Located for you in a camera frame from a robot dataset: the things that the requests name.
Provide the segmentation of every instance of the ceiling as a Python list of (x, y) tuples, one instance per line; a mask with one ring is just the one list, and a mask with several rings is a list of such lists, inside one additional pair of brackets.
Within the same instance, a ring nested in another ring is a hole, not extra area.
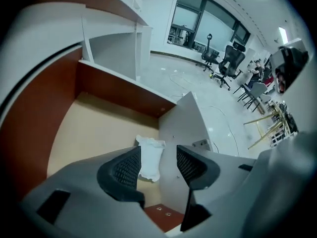
[(305, 24), (287, 0), (217, 0), (245, 27), (258, 36), (264, 48), (273, 53), (283, 45), (278, 27), (283, 27), (288, 40), (303, 38)]

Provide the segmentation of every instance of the black chair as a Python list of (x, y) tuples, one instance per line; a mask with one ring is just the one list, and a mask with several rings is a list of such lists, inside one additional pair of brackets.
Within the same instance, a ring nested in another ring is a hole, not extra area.
[(210, 52), (210, 40), (212, 39), (212, 35), (208, 34), (207, 35), (207, 39), (208, 39), (208, 44), (207, 44), (207, 49), (202, 53), (202, 59), (205, 60), (205, 69), (204, 71), (206, 71), (206, 69), (211, 70), (212, 72), (214, 72), (214, 70), (211, 68), (212, 64), (219, 64), (219, 62), (216, 60), (217, 57), (219, 57), (217, 54)]
[(229, 87), (228, 91), (230, 91), (230, 86), (224, 80), (224, 78), (229, 76), (229, 77), (232, 77), (233, 79), (236, 79), (240, 75), (241, 71), (239, 71), (237, 75), (235, 73), (239, 64), (246, 57), (246, 55), (243, 53), (245, 52), (245, 50), (246, 48), (237, 42), (234, 42), (233, 46), (228, 45), (226, 47), (226, 53), (224, 55), (224, 58), (222, 62), (219, 63), (219, 71), (223, 76), (212, 73), (210, 78), (215, 77), (220, 79), (221, 80), (220, 87), (222, 87), (222, 85), (225, 83)]

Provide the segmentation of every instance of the white floor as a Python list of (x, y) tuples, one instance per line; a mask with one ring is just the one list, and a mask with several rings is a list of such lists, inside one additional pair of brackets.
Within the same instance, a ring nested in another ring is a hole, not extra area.
[[(257, 158), (262, 151), (270, 148), (269, 141), (264, 140), (248, 150), (260, 138), (260, 134), (255, 123), (243, 123), (258, 119), (262, 117), (261, 114), (257, 110), (252, 112), (253, 105), (247, 110), (243, 107), (244, 102), (237, 102), (243, 91), (233, 94), (238, 88), (234, 80), (227, 80), (231, 86), (231, 91), (228, 91), (225, 85), (220, 88), (219, 82), (210, 79), (209, 74), (210, 72), (203, 72), (202, 67), (195, 66), (192, 62), (151, 54), (148, 68), (141, 72), (141, 83), (174, 100), (179, 100), (183, 94), (192, 91), (197, 97), (210, 139), (218, 147), (219, 153)], [(264, 133), (271, 121), (267, 119), (259, 125)]]

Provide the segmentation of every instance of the headrest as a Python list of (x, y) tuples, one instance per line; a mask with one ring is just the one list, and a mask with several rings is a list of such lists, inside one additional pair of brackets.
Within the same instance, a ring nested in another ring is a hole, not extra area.
[(233, 42), (232, 45), (235, 49), (240, 50), (241, 52), (245, 52), (246, 51), (246, 47), (244, 47), (243, 45), (237, 43), (237, 42)]

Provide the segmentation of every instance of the window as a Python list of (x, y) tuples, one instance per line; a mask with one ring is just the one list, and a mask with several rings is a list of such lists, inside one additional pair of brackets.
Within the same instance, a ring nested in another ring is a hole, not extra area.
[(209, 33), (210, 48), (215, 52), (224, 51), (233, 40), (245, 45), (250, 36), (230, 12), (214, 1), (177, 0), (167, 42), (203, 52)]
[(236, 19), (231, 16), (231, 14), (220, 8), (218, 5), (214, 4), (211, 1), (207, 1), (205, 11), (211, 13), (212, 15), (220, 19), (223, 23), (225, 23), (228, 27), (233, 29)]

